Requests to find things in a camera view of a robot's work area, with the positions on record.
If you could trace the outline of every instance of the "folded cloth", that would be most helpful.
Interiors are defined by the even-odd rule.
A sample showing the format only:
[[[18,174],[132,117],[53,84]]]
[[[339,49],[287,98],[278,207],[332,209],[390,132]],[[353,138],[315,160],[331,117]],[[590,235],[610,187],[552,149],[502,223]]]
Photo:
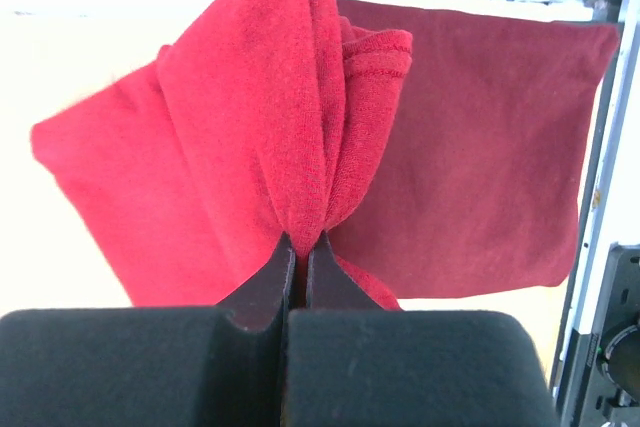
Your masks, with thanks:
[[[337,253],[400,298],[561,283],[612,25],[540,23],[339,0],[366,28],[413,36],[380,167],[332,232]]]
[[[336,0],[215,0],[149,65],[33,128],[134,305],[215,304],[357,207],[411,62]],[[382,306],[395,297],[338,259]]]

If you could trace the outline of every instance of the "maroon cloth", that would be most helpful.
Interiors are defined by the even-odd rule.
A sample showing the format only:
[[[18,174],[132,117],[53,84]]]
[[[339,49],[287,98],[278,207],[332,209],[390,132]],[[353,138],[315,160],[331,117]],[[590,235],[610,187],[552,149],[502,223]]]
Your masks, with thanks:
[[[215,0],[157,60],[32,132],[134,305],[215,304],[283,231],[305,257],[364,197],[411,35],[335,0]],[[395,297],[338,259],[381,305]]]
[[[577,196],[613,26],[339,0],[414,36],[382,162],[336,251],[400,298],[554,286],[576,253]]]

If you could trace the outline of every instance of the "dark red cloth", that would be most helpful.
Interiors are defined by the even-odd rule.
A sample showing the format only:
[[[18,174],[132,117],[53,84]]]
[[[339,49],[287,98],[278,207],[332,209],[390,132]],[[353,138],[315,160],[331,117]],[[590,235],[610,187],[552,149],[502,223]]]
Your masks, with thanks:
[[[554,286],[573,266],[577,196],[611,25],[339,0],[413,36],[413,64],[363,202],[335,250],[400,298]]]
[[[215,0],[156,61],[36,125],[36,158],[134,305],[213,304],[286,231],[304,263],[364,197],[411,35],[335,0]],[[341,259],[381,305],[383,284]]]
[[[414,33],[395,123],[409,34],[352,27],[335,0],[216,0],[155,62],[34,128],[135,305],[219,301],[283,230],[304,258],[332,229],[386,307],[567,275],[615,29],[339,8]]]

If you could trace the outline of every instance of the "red cloth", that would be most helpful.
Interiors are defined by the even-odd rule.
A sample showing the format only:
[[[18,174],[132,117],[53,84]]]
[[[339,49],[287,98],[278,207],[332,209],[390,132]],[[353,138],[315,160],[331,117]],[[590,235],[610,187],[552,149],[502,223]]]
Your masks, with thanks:
[[[36,125],[36,158],[134,305],[214,304],[282,231],[303,259],[364,197],[411,35],[335,0],[216,0],[156,61]],[[383,284],[339,259],[381,305]]]
[[[370,29],[407,29],[413,64],[363,202],[330,233],[400,298],[561,283],[611,25],[539,23],[339,0]]]

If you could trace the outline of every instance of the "table surface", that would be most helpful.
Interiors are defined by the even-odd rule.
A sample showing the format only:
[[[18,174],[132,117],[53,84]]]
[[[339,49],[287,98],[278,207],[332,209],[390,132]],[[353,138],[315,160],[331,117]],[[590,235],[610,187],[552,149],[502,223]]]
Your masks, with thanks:
[[[33,159],[29,131],[153,59],[189,20],[0,15],[0,315],[22,308],[130,305],[82,220]],[[511,314],[530,333],[549,375],[565,292],[562,284],[401,305]]]

